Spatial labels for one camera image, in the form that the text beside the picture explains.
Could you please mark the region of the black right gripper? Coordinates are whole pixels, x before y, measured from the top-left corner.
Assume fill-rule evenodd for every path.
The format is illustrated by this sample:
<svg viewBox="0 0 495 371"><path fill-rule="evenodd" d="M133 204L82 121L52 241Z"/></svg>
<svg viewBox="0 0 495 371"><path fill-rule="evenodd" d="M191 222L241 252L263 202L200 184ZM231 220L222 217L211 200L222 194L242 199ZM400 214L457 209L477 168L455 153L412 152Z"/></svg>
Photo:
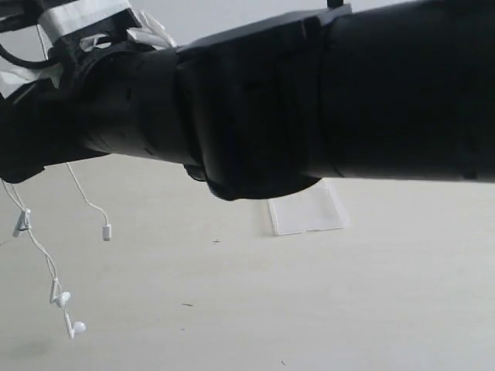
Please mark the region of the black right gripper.
<svg viewBox="0 0 495 371"><path fill-rule="evenodd" d="M56 89L37 81L1 100L1 178L109 154L182 161L174 49L119 48Z"/></svg>

